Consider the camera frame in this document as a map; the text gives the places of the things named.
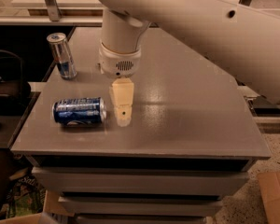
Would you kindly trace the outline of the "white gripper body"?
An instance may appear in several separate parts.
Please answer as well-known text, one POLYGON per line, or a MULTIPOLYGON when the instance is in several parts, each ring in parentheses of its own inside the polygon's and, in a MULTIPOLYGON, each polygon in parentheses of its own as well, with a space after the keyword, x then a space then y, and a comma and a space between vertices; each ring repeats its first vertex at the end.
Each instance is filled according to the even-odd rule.
POLYGON ((99 64, 101 73, 110 78, 131 77, 139 68, 141 48, 133 52, 116 52, 104 43, 99 48, 99 64))

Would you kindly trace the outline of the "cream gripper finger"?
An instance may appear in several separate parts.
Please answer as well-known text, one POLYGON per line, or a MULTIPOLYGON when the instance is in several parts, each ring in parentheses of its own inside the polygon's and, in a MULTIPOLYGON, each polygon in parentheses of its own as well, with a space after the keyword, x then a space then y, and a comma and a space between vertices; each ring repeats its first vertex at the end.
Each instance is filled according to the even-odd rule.
POLYGON ((109 94, 118 126, 128 126, 133 112, 133 82, 129 78, 117 78, 109 87, 109 94))

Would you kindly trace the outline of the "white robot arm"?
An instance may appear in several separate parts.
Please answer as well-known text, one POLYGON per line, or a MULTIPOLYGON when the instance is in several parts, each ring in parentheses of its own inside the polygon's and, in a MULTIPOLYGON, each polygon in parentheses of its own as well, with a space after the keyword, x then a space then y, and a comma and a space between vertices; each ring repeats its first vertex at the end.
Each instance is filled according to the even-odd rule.
POLYGON ((151 23, 280 108, 280 17, 228 0, 99 0, 102 71, 139 62, 151 23))

